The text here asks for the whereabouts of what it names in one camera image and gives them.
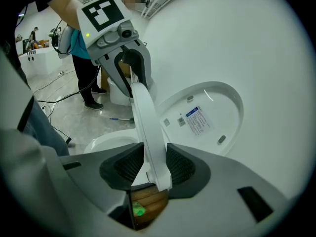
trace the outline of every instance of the product label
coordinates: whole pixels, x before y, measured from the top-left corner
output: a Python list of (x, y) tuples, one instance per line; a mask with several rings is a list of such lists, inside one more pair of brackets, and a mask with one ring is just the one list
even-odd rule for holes
[(208, 116), (203, 113), (200, 106), (195, 107), (187, 113), (186, 119), (195, 136), (207, 133), (214, 127)]

